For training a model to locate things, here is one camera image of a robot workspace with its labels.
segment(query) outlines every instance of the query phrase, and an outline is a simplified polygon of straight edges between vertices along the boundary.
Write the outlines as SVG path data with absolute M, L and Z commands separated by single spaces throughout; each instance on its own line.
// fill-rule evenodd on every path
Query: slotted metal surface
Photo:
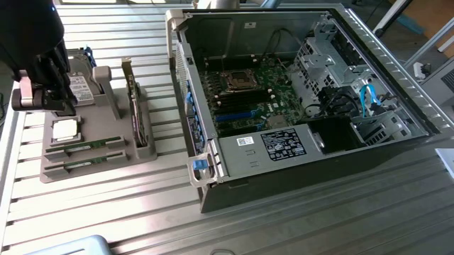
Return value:
M 115 254 L 203 255 L 215 249 L 235 254 L 453 252 L 454 181 L 434 151 L 454 146 L 452 133 L 369 172 L 199 213 L 166 59 L 163 13 L 170 7 L 190 5 L 60 6 L 67 47 L 92 47 L 98 64 L 112 67 L 114 87 L 126 83 L 120 58 L 134 56 L 159 158 L 43 184 L 43 114 L 8 111 L 11 133 L 0 144 L 10 156 L 3 162 L 3 254 L 94 234 L 107 239 Z

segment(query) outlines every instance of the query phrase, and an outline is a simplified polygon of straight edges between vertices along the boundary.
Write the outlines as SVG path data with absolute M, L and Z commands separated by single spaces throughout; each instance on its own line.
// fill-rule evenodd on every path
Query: circuit board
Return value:
M 199 75 L 221 137 L 290 126 L 301 119 L 299 98 L 275 58 L 253 69 Z

